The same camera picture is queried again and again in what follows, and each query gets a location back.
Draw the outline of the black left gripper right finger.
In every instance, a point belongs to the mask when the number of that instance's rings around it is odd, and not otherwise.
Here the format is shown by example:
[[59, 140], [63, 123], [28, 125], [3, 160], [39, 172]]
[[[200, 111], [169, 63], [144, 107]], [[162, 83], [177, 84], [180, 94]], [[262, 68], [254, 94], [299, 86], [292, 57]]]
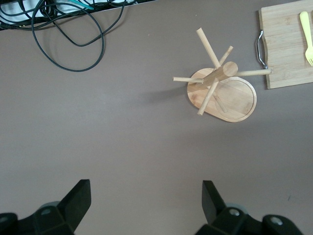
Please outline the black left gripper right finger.
[[201, 203], [207, 223], [197, 235], [261, 235], [261, 223], [238, 207], [227, 206], [212, 181], [202, 182]]

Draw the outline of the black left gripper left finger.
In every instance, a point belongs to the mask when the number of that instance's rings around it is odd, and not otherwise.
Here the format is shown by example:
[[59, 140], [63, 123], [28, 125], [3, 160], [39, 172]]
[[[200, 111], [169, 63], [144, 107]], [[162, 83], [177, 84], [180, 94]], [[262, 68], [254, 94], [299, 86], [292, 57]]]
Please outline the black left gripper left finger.
[[22, 219], [25, 235], [75, 235], [91, 205], [90, 180], [80, 180], [61, 200], [42, 205]]

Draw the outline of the wooden mug tree stand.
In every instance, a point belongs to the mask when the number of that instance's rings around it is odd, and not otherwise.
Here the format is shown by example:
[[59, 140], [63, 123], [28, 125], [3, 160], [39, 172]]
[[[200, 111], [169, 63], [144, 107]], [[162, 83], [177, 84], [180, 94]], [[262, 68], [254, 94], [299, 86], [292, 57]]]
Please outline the wooden mug tree stand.
[[218, 59], [202, 28], [197, 30], [212, 68], [195, 72], [191, 77], [173, 77], [175, 82], [187, 84], [187, 95], [197, 108], [197, 114], [207, 113], [227, 122], [240, 122], [247, 119], [255, 110], [257, 94], [245, 76], [270, 75], [268, 68], [263, 70], [239, 71], [233, 61], [226, 61], [233, 47], [230, 46], [221, 59]]

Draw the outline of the yellow plastic fork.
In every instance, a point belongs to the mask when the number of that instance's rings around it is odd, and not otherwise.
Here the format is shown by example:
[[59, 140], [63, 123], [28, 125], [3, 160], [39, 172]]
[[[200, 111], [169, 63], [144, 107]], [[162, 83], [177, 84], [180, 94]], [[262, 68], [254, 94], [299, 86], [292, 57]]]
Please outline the yellow plastic fork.
[[309, 14], [306, 11], [303, 11], [299, 15], [303, 33], [305, 36], [307, 49], [305, 51], [305, 57], [308, 63], [313, 67], [313, 41], [311, 36], [311, 27], [309, 21]]

